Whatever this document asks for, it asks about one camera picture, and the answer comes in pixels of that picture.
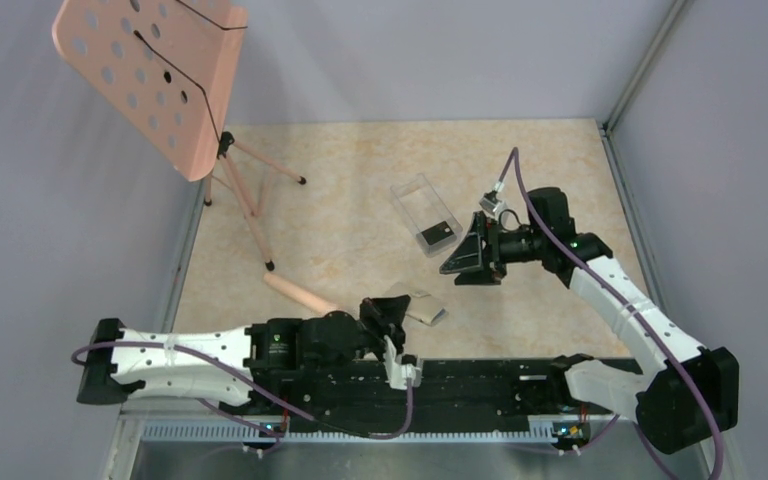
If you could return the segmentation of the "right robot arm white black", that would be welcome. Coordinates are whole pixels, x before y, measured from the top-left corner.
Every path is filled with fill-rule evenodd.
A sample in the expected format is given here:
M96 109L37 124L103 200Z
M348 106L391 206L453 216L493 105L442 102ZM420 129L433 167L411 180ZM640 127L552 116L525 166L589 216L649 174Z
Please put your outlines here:
M589 355L553 360L546 397L560 412L587 403L633 421L658 451L676 453L711 440L724 452L735 427L739 364L725 347L709 349L685 333L628 277L595 234L579 233L557 187L526 199L528 223L506 229L500 217L473 215L462 243L439 271L457 285L498 285L514 263L538 262L584 300L626 346L636 373Z

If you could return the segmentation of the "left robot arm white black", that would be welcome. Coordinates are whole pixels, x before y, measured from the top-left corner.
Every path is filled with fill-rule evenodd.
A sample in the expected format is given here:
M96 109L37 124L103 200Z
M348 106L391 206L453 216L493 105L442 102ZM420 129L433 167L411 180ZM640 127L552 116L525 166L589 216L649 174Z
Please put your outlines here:
M273 318L224 331L173 334L139 331L118 318L100 320L88 345L72 355L81 366L77 401L118 405L131 398L178 397L247 404L268 413L289 404L280 386L320 371L355 366L372 355L387 384L421 383L421 362L404 352L410 301L366 298L357 316Z

